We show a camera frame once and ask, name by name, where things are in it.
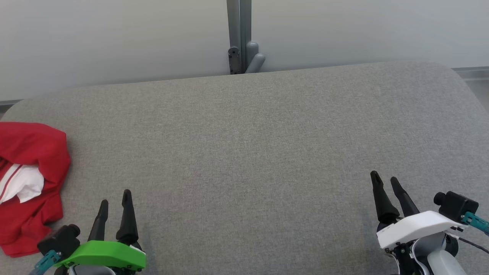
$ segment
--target green plastic housing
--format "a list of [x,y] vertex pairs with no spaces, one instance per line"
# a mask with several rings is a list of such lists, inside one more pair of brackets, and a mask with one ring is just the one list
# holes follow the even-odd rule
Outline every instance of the green plastic housing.
[[123,243],[92,240],[80,245],[69,258],[54,266],[69,267],[70,263],[138,271],[146,267],[146,254]]

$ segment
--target white wall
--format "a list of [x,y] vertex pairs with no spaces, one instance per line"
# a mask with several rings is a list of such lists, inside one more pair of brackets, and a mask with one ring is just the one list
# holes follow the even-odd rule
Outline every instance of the white wall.
[[228,74],[223,0],[1,0],[0,101]]
[[397,59],[489,66],[488,0],[255,0],[262,71]]
[[[489,66],[487,0],[255,0],[262,71],[396,59]],[[0,101],[228,74],[225,0],[2,0]]]

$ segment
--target gray fabric surface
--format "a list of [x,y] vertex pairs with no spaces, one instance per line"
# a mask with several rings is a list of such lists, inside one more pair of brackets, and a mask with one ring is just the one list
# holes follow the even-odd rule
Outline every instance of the gray fabric surface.
[[[24,100],[2,120],[67,133],[54,227],[75,223],[86,240],[108,199],[114,240],[132,190],[144,274],[393,274],[376,240],[373,169],[421,210],[452,190],[489,218],[489,117],[434,63],[87,87]],[[475,229],[462,235],[489,247]],[[38,258],[2,255],[0,273],[27,274]],[[457,258],[487,274],[482,251],[462,243]]]

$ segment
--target cable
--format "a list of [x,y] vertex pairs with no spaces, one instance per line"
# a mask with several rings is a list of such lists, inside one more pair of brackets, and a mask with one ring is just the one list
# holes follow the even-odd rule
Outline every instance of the cable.
[[477,247],[478,249],[480,249],[480,250],[484,251],[485,253],[488,253],[488,254],[489,254],[489,250],[487,250],[487,249],[483,248],[482,246],[480,246],[480,245],[478,245],[478,244],[474,244],[473,242],[471,242],[471,241],[467,241],[466,239],[464,239],[464,238],[460,238],[460,237],[459,237],[459,240],[463,241],[464,243],[468,243],[468,244],[470,244],[470,245],[472,245],[472,246],[475,246],[475,247]]
[[450,233],[450,232],[448,232],[448,231],[445,231],[445,234],[447,234],[447,235],[449,235],[449,236],[451,236],[451,237],[453,237],[453,238],[455,238],[455,239],[457,239],[457,240],[460,240],[460,241],[462,241],[462,242],[464,242],[464,243],[467,243],[467,244],[470,244],[470,245],[472,245],[472,246],[475,246],[475,247],[477,247],[478,249],[480,249],[480,250],[484,251],[485,253],[488,253],[488,254],[489,254],[489,250],[485,249],[484,247],[482,247],[482,246],[480,246],[480,245],[478,245],[478,244],[474,244],[473,242],[468,241],[468,240],[466,240],[466,239],[464,239],[464,238],[461,238],[461,237],[459,237],[459,236],[457,236],[457,235],[455,235],[455,234],[452,234],[452,233]]

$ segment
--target red cloth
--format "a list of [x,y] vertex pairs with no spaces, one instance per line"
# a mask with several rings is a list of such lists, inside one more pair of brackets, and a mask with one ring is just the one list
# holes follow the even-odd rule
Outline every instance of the red cloth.
[[66,134],[39,123],[0,122],[0,158],[4,164],[38,165],[44,177],[41,195],[0,204],[3,252],[11,257],[37,253],[37,243],[51,231],[45,224],[63,217],[60,189],[71,163]]

